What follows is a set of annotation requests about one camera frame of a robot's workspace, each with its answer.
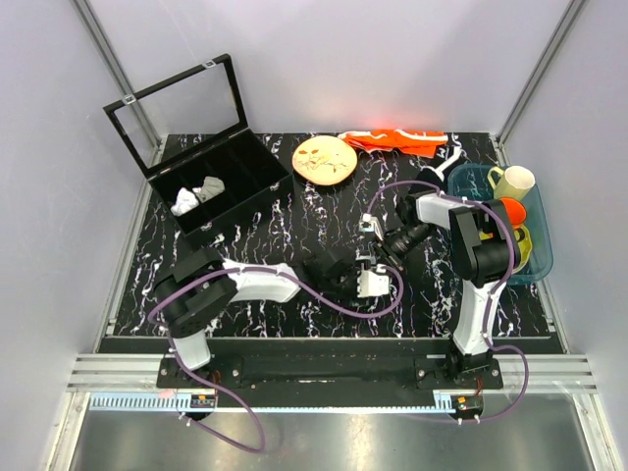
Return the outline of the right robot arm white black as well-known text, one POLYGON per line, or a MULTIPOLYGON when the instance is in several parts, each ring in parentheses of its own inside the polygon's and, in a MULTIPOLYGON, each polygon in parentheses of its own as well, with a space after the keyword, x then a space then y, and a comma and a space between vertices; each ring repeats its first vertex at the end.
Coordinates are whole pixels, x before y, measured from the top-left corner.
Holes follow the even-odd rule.
POLYGON ((398 270, 402 259, 436 228, 449 232, 450 264, 462 280, 457 326, 445 355, 444 376, 467 389, 494 368, 493 324, 507 281, 520 262, 514 229, 504 204, 485 203, 423 191, 398 205, 402 226, 376 236, 379 257, 398 270))

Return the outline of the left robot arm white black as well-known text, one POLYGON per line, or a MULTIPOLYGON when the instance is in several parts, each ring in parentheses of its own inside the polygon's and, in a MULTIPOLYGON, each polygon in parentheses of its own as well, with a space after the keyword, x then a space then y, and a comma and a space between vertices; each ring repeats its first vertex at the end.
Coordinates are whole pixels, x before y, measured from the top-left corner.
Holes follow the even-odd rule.
POLYGON ((246 265, 219 255, 215 249, 199 249, 180 260, 157 279, 154 295, 167 304, 162 316, 181 362, 178 377, 193 389, 211 379, 210 348, 204 331, 232 302, 273 301, 287 303, 301 287, 277 275, 287 273, 333 302, 357 298, 359 265, 349 252, 330 251, 292 263, 246 265))

